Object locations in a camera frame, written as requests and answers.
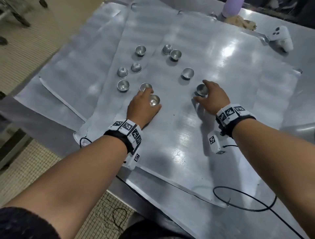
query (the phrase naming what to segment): hand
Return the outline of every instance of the hand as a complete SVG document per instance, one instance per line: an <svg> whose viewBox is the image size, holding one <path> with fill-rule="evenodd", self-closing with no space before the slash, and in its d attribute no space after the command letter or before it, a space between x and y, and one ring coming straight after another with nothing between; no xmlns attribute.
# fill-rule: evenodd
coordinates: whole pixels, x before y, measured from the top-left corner
<svg viewBox="0 0 315 239"><path fill-rule="evenodd" d="M216 115L221 108L231 103L230 99L217 83L207 80L202 82L208 88L208 97L195 96L194 100L201 104L210 114Z"/></svg>
<svg viewBox="0 0 315 239"><path fill-rule="evenodd" d="M152 88L146 88L144 92L139 91L127 109L127 119L139 125L141 129L153 119L162 107L161 104L154 107L150 105L149 97L152 93Z"/></svg>

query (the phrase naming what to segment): beige floor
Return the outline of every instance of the beige floor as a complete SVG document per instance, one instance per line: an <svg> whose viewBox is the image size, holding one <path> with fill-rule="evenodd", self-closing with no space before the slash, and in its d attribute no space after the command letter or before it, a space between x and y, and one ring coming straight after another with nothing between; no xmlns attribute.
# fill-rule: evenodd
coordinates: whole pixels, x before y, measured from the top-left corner
<svg viewBox="0 0 315 239"><path fill-rule="evenodd" d="M23 12L31 23L30 28L23 27L12 17L0 22L0 36L9 41L7 46L0 46L0 91L6 94L58 50L101 4L101 0L47 0L47 3L49 8L44 9L38 1L29 0ZM21 192L59 160L32 140L0 175L0 205ZM77 238L117 238L119 231L114 225L113 210L116 223L121 225L125 225L132 213L132 209L105 193Z"/></svg>

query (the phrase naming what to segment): crumpled brown object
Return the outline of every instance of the crumpled brown object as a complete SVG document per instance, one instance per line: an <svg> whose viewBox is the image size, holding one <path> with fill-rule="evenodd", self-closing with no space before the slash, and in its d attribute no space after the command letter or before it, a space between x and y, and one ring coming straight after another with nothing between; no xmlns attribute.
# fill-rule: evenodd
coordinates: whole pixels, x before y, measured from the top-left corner
<svg viewBox="0 0 315 239"><path fill-rule="evenodd" d="M224 20L225 23L238 26L241 28L249 29L249 30L255 30L256 29L256 23L249 20L244 20L241 16L236 15L232 17L228 17Z"/></svg>

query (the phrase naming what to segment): purple bottle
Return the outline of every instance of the purple bottle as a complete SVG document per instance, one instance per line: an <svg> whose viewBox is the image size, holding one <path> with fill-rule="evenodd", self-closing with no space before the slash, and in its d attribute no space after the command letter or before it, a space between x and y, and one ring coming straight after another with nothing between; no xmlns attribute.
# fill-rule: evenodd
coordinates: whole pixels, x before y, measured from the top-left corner
<svg viewBox="0 0 315 239"><path fill-rule="evenodd" d="M244 0L226 0L224 4L222 15L224 17L231 17L238 15L243 6Z"/></svg>

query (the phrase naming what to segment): person's left arm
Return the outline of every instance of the person's left arm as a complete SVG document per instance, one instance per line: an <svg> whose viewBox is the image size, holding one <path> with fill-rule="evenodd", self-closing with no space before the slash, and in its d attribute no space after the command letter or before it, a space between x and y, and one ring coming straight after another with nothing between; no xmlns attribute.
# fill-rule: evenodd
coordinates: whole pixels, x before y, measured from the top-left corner
<svg viewBox="0 0 315 239"><path fill-rule="evenodd" d="M143 128L160 110L150 106L153 90L138 92L127 119ZM102 136L56 163L5 207L21 207L48 221L62 239L74 238L127 156L118 138Z"/></svg>

